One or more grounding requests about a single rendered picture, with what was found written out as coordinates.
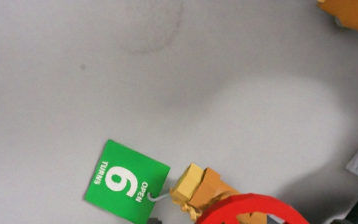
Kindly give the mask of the green square tag with white number 6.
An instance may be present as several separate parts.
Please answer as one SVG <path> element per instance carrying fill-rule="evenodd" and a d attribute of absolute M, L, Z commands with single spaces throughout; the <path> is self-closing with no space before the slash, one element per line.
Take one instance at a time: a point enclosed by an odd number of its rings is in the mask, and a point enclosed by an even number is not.
<path fill-rule="evenodd" d="M 174 188 L 158 197 L 170 168 L 109 139 L 84 200 L 134 224 L 146 224 L 156 201 L 171 196 L 196 222 L 201 215 L 186 201 L 175 199 Z"/>

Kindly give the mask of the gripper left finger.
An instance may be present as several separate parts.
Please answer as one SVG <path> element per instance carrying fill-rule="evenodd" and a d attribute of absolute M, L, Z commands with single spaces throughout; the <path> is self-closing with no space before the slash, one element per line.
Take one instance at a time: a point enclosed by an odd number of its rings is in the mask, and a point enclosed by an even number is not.
<path fill-rule="evenodd" d="M 146 224 L 162 224 L 162 221 L 159 221 L 158 218 L 148 218 Z"/>

